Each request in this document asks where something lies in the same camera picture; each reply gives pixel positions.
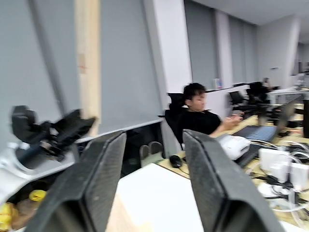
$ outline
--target black shirt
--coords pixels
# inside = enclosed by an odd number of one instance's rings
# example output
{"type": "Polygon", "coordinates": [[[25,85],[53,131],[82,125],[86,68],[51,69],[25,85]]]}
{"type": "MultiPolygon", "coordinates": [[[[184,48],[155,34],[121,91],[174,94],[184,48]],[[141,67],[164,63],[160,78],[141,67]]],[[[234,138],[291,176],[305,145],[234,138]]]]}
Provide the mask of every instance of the black shirt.
{"type": "Polygon", "coordinates": [[[185,111],[180,116],[178,128],[189,129],[204,134],[212,134],[221,124],[220,118],[207,110],[203,112],[185,111]]]}

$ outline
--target black hair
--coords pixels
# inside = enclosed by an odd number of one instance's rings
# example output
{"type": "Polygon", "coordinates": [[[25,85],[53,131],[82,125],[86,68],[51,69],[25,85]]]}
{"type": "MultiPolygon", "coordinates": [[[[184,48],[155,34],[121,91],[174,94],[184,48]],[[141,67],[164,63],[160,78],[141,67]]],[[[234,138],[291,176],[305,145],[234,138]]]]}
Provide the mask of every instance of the black hair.
{"type": "Polygon", "coordinates": [[[190,83],[183,89],[183,100],[192,100],[196,95],[206,92],[206,88],[200,83],[190,83]]]}

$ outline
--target ceiling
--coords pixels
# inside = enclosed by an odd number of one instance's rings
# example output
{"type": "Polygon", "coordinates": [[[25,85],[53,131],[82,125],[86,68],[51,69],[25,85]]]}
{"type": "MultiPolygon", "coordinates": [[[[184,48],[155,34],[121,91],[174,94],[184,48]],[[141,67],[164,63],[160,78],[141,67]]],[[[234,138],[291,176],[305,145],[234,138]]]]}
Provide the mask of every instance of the ceiling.
{"type": "Polygon", "coordinates": [[[245,21],[263,25],[273,20],[298,15],[299,41],[309,43],[309,0],[194,0],[245,21]]]}

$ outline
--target phone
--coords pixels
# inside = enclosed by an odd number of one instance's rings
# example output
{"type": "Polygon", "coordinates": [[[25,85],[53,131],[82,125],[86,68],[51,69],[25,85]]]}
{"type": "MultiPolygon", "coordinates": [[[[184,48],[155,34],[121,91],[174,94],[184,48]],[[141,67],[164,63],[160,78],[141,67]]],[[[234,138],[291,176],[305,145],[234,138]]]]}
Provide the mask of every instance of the phone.
{"type": "Polygon", "coordinates": [[[240,110],[234,110],[232,114],[233,114],[233,115],[238,115],[238,116],[240,116],[240,117],[243,116],[243,112],[240,111],[240,110]]]}

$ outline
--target laptop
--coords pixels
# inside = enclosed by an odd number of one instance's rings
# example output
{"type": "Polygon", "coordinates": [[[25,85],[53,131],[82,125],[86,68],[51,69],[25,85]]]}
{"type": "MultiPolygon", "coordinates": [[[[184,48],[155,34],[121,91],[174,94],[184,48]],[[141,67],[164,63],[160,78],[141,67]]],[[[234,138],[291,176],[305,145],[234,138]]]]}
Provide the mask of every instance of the laptop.
{"type": "Polygon", "coordinates": [[[281,107],[282,112],[277,126],[246,126],[233,135],[244,137],[249,140],[272,142],[274,138],[286,128],[288,120],[294,115],[294,105],[296,102],[296,99],[294,99],[281,107]]]}

